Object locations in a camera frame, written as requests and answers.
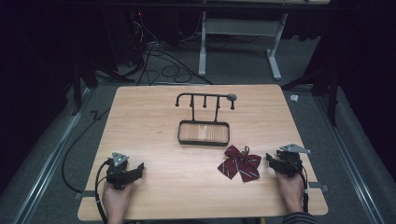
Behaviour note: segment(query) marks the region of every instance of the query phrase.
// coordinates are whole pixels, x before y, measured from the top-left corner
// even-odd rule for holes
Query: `person's right hand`
[[[290,213],[303,212],[302,199],[304,194],[303,179],[297,174],[292,178],[276,172],[280,195]]]

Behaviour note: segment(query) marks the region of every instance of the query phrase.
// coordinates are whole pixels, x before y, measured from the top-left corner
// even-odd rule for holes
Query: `red fabric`
[[[259,167],[262,157],[248,155],[248,153],[248,147],[245,147],[245,151],[243,152],[240,152],[235,146],[228,147],[224,154],[229,159],[224,161],[218,169],[230,179],[233,179],[238,172],[241,174],[244,182],[260,178],[257,167]]]

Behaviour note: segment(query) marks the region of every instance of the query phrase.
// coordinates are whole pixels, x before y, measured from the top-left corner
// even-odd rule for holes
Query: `wooden table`
[[[262,156],[261,178],[243,183],[240,174],[232,180],[218,171],[227,159],[227,147],[180,145],[178,124],[191,119],[190,98],[182,92],[237,96],[235,110],[220,100],[219,121],[230,124],[230,145]],[[195,98],[195,118],[214,120],[215,98]],[[275,154],[287,144],[302,146],[302,140],[281,89],[277,85],[121,87],[115,96],[86,190],[94,189],[99,166],[113,151],[130,156],[129,169],[145,163],[143,178],[134,182],[128,219],[199,217],[270,217],[286,214],[275,173],[265,153]],[[308,181],[316,177],[308,157],[301,155]],[[328,211],[320,189],[309,191],[309,211]],[[100,220],[94,198],[84,197],[78,210],[81,220]]]

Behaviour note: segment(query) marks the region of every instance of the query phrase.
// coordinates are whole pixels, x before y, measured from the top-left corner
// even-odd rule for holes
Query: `gray carpet floor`
[[[304,73],[318,41],[300,42],[296,38],[281,41],[276,53],[282,75],[280,81],[273,80],[269,63],[264,57],[264,50],[271,46],[271,39],[233,36],[229,44],[224,43],[218,39],[208,43],[205,78],[212,83],[284,85]],[[198,70],[199,46],[196,42],[189,41],[178,47],[161,43],[151,52],[155,56],[148,58],[147,69],[150,72],[143,74],[141,85],[148,85],[157,76],[159,77],[155,85],[176,85],[176,81],[189,77],[171,77],[177,69],[167,67],[173,64],[163,59],[166,58],[166,54],[156,50],[173,55],[194,72]],[[121,65],[120,70],[123,69],[128,68]],[[99,80],[98,88],[89,89],[84,95],[85,104],[79,115],[71,116],[74,107],[70,101],[32,148],[25,163],[1,195],[0,223],[16,221],[15,217],[21,211],[47,159],[53,155],[63,139],[64,149],[71,148],[64,164],[66,178],[75,188],[84,189],[106,125],[104,116],[87,130],[93,122],[92,111],[101,114],[109,109],[117,87],[126,85],[117,81]],[[192,77],[188,82],[206,84],[198,77]],[[379,222],[376,223],[393,223],[396,219],[395,183],[376,156],[342,90],[340,89],[338,94],[335,130],[340,133],[343,146],[353,159],[353,167],[359,171],[364,190],[372,196],[375,207],[371,209],[364,206],[362,201],[367,199],[363,199],[358,193],[359,188],[354,184],[355,177],[348,172],[348,164],[344,163],[345,156],[340,152],[339,143],[333,136],[334,128],[328,125],[327,117],[320,110],[320,102],[326,102],[326,96],[312,97],[309,88],[310,86],[300,86],[284,91],[284,95],[305,147],[313,151],[309,157],[318,181],[330,189],[324,192],[329,213],[318,217],[318,223],[375,223],[370,219],[373,209],[380,214]],[[290,100],[292,94],[299,95],[298,103]],[[71,131],[70,135],[65,135],[67,130]],[[54,173],[49,175],[48,185],[42,191],[43,194],[36,195],[37,204],[32,207],[32,213],[26,218],[26,222],[83,223],[77,217],[80,199],[76,198],[76,193],[63,182],[62,165],[56,164],[54,168]],[[281,217],[267,217],[266,223],[281,223]]]

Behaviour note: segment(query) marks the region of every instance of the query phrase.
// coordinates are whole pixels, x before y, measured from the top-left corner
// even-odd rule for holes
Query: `person's left hand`
[[[112,184],[105,182],[102,201],[107,211],[108,224],[123,223],[123,219],[131,202],[134,182],[127,184],[125,189],[114,189]]]

